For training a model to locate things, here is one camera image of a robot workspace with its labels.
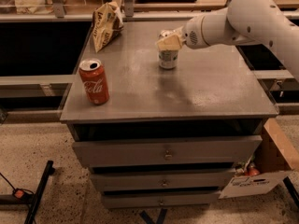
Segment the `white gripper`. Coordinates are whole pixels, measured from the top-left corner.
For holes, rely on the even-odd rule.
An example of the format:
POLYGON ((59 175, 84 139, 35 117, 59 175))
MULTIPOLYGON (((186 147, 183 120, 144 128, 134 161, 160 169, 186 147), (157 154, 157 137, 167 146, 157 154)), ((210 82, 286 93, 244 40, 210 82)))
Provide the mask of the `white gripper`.
MULTIPOLYGON (((185 44, 190 49, 201 49, 206 46, 206 42, 203 38, 202 32, 203 20, 203 15, 193 17, 192 19, 187 21, 182 28, 182 34, 185 40, 185 44)), ((160 38, 156 42, 156 47, 159 51, 180 50, 184 44, 184 40, 178 34, 171 34, 166 37, 160 38)))

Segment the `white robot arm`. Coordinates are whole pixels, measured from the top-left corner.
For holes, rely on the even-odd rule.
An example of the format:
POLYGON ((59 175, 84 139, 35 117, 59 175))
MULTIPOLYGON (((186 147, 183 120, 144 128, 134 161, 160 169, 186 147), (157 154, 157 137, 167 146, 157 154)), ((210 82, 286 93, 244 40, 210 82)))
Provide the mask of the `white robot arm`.
POLYGON ((231 0, 226 8, 202 13, 156 42, 160 51, 213 45, 262 44, 299 79, 299 27, 273 0, 231 0))

